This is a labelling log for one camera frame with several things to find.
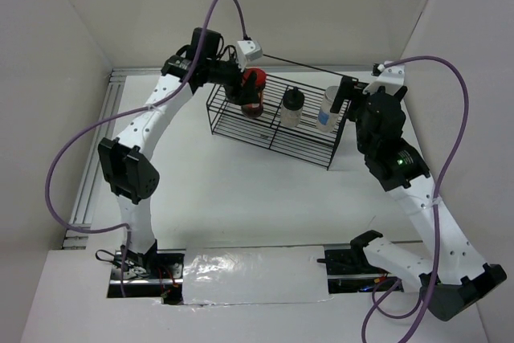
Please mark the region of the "black lid shaker bottle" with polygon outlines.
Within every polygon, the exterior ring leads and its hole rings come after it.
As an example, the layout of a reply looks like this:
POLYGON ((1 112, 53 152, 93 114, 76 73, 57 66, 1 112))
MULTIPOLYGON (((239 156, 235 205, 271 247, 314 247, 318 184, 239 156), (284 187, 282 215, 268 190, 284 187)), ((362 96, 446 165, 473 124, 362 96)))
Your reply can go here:
POLYGON ((280 123, 283 127, 296 127, 302 117, 304 94, 297 87, 288 89, 282 98, 280 123))

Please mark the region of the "silver lid glass jar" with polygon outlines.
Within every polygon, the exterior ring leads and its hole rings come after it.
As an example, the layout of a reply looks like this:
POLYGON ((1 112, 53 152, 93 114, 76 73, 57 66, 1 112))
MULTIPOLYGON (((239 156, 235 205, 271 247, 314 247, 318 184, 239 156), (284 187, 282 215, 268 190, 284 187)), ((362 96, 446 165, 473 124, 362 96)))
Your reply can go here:
POLYGON ((324 95, 320 104, 320 110, 318 112, 316 127, 322 133, 331 132, 339 118, 339 114, 333 114, 330 112, 333 99, 337 94, 339 86, 330 86, 324 91, 324 95))

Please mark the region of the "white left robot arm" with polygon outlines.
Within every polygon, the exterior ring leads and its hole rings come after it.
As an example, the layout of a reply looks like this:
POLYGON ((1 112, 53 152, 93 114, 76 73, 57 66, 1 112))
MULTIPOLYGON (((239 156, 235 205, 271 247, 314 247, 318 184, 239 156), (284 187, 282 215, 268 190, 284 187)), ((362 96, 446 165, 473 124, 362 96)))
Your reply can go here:
POLYGON ((190 44, 165 61, 144 111, 115 138, 104 138, 98 145, 104 180, 116 195, 122 222, 130 228, 129 240, 121 250, 131 270, 141 278, 152 276, 158 269, 150 198, 160 174, 151 158, 171 120, 204 84, 222 86, 232 104, 260 100, 257 72, 247 65, 262 57, 261 46, 245 37, 235 44, 235 54, 224 60, 218 52, 221 42, 218 32, 196 28, 190 44))

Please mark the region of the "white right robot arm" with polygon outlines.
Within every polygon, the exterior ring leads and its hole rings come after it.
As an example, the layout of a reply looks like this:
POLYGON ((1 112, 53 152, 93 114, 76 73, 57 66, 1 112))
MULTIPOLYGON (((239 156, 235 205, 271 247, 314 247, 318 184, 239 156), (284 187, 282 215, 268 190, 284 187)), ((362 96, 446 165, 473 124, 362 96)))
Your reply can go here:
POLYGON ((435 181, 416 150, 403 137, 405 86, 368 92, 365 84, 342 76, 335 103, 347 103, 345 118, 356 126, 357 149, 382 189, 402 208, 433 258, 426 260, 366 231, 351 242, 350 262, 359 272, 384 268, 429 295, 428 309, 448 321, 484 298, 507 279, 499 264, 487 263, 471 245, 441 198, 435 181))

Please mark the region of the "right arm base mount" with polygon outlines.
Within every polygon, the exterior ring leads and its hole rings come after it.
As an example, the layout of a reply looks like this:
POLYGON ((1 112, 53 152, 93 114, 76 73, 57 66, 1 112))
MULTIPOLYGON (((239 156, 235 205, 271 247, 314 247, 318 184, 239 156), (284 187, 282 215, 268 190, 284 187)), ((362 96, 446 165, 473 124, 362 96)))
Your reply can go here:
POLYGON ((392 287, 397 277, 382 268, 369 265, 363 255, 351 247, 325 248, 317 263, 324 266, 329 294, 371 293, 392 287))

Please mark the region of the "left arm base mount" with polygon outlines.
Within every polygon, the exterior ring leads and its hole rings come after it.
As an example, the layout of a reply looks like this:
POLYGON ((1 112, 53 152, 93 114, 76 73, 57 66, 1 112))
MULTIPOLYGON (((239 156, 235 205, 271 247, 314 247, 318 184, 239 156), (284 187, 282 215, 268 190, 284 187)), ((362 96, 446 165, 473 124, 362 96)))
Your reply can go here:
POLYGON ((178 284, 183 278, 184 253, 159 250, 157 243, 154 243, 146 254, 128 251, 124 263, 123 254, 124 246, 117 253, 99 249, 95 258, 100 262, 110 263, 119 277, 124 274, 124 280, 167 279, 172 284, 178 284))

